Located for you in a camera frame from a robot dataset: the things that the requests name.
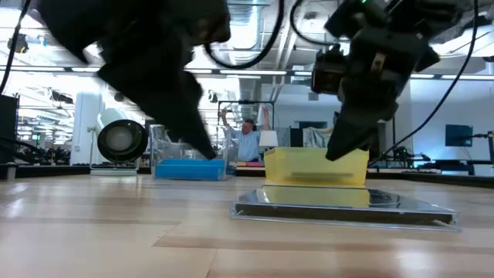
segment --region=transparent tray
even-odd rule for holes
[[[264,185],[240,195],[232,218],[459,231],[458,213],[392,192],[367,188]]]

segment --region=wooden table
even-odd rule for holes
[[[460,211],[461,233],[231,220],[262,182],[0,182],[0,277],[494,277],[492,189],[367,181]]]

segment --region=blue tray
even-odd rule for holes
[[[221,181],[225,179],[225,161],[168,158],[156,166],[154,177]]]

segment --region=yellow bin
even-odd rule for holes
[[[283,185],[364,187],[369,152],[355,150],[328,161],[326,148],[276,147],[264,154],[266,178]]]

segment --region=man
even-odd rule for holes
[[[264,125],[263,129],[268,131],[269,127],[269,112],[267,107],[264,107]],[[254,131],[255,123],[254,120],[247,119],[244,120],[242,124],[242,129],[240,131],[234,130],[226,122],[226,114],[228,111],[223,110],[220,113],[220,117],[223,120],[223,125],[229,128],[232,132],[232,138],[239,139],[239,157],[238,161],[243,162],[257,162],[259,159],[259,138],[261,137],[260,131]]]

